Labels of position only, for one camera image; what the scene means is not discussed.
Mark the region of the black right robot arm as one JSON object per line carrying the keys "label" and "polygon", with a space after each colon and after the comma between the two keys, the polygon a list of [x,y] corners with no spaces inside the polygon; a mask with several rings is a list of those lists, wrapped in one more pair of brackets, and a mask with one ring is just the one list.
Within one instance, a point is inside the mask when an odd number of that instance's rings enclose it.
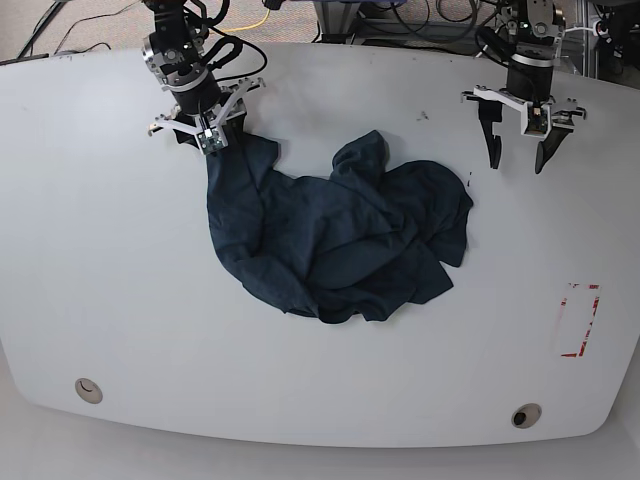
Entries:
{"label": "black right robot arm", "polygon": [[180,144],[210,155],[241,143],[247,109],[244,97],[264,86],[260,71],[217,78],[215,72],[237,59],[244,47],[267,57],[257,46],[217,29],[230,3],[211,18],[201,1],[193,12],[184,1],[146,1],[155,30],[144,39],[142,55],[149,71],[175,105],[148,127],[148,134],[174,132]]}

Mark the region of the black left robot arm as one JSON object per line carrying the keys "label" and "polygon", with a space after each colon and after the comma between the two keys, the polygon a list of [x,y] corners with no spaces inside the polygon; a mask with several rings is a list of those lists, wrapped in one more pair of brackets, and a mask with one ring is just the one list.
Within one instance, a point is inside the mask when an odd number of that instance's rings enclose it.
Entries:
{"label": "black left robot arm", "polygon": [[574,132],[574,119],[587,116],[576,99],[556,100],[551,94],[565,17],[551,1],[506,1],[498,6],[496,16],[505,31],[481,26],[475,40],[507,69],[506,84],[499,90],[477,85],[461,96],[478,105],[490,167],[499,168],[502,140],[493,127],[502,121],[502,110],[508,107],[520,116],[520,133],[538,141],[535,172],[539,174]]}

